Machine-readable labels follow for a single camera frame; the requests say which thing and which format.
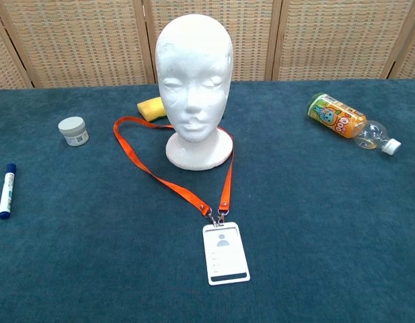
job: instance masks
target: id badge holder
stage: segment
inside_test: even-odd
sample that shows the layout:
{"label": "id badge holder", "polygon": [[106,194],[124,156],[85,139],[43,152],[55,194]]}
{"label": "id badge holder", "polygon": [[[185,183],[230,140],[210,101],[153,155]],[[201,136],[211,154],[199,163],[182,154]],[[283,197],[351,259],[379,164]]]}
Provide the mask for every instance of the id badge holder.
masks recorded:
{"label": "id badge holder", "polygon": [[209,285],[250,280],[240,231],[236,223],[206,225],[202,229],[202,237]]}

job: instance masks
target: yellow sponge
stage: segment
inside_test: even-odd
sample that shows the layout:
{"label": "yellow sponge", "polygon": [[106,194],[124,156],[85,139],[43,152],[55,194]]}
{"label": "yellow sponge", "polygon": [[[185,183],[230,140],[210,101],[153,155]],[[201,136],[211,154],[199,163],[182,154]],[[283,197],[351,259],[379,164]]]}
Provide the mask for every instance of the yellow sponge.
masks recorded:
{"label": "yellow sponge", "polygon": [[167,116],[161,97],[153,98],[137,104],[139,112],[146,121],[152,121]]}

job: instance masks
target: lanyard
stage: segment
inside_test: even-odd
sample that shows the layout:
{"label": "lanyard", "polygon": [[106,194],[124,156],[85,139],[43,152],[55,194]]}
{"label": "lanyard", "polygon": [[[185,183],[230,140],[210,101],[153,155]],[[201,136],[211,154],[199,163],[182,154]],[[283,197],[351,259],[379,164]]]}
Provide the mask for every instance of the lanyard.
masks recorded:
{"label": "lanyard", "polygon": [[119,133],[119,126],[127,121],[131,121],[134,123],[141,124],[145,127],[152,128],[152,129],[173,129],[173,126],[170,124],[167,124],[165,126],[158,126],[156,124],[147,122],[141,118],[136,118],[135,116],[123,116],[122,118],[119,118],[113,126],[114,135],[118,139],[120,145],[122,146],[123,150],[131,159],[131,161],[140,169],[144,170],[146,173],[152,175],[156,180],[160,181],[162,184],[168,186],[170,189],[172,189],[174,192],[178,193],[181,197],[183,197],[185,200],[187,200],[189,203],[194,205],[202,214],[203,217],[208,218],[212,221],[213,225],[220,225],[225,222],[225,216],[229,213],[229,202],[231,197],[231,177],[233,173],[233,160],[234,160],[234,154],[233,151],[231,152],[231,163],[229,164],[227,177],[225,179],[225,183],[223,185],[222,189],[222,196],[221,196],[221,203],[218,207],[218,217],[217,221],[212,216],[212,208],[205,203],[202,199],[200,199],[198,196],[196,196],[193,192],[190,190],[179,186],[177,184],[174,184],[172,182],[168,182],[167,180],[164,180],[163,178],[160,178],[156,176],[154,173],[152,173],[149,168],[146,167],[145,164],[141,162],[141,160],[137,157],[135,154],[134,149],[130,146],[128,141],[125,140],[125,138]]}

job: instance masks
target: woven panel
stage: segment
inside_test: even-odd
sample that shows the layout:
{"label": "woven panel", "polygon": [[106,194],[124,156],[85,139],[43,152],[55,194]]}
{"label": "woven panel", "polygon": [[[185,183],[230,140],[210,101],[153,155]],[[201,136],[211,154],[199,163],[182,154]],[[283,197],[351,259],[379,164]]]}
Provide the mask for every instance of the woven panel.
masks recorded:
{"label": "woven panel", "polygon": [[415,79],[415,40],[413,41],[400,72],[399,78]]}
{"label": "woven panel", "polygon": [[233,43],[233,80],[263,80],[273,1],[151,0],[155,39],[174,18],[209,15],[228,31]]}
{"label": "woven panel", "polygon": [[412,0],[290,0],[278,79],[377,78]]}
{"label": "woven panel", "polygon": [[25,87],[24,81],[0,36],[0,89],[22,89]]}
{"label": "woven panel", "polygon": [[5,0],[43,87],[146,83],[131,0]]}

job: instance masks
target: blue marker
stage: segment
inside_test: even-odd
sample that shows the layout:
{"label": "blue marker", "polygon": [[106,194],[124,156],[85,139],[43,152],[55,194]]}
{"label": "blue marker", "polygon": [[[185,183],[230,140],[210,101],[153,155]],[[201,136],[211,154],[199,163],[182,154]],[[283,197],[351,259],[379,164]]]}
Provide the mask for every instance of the blue marker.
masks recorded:
{"label": "blue marker", "polygon": [[0,219],[10,217],[11,197],[13,196],[14,175],[16,174],[16,165],[7,164],[7,171],[4,177],[3,194],[0,203]]}

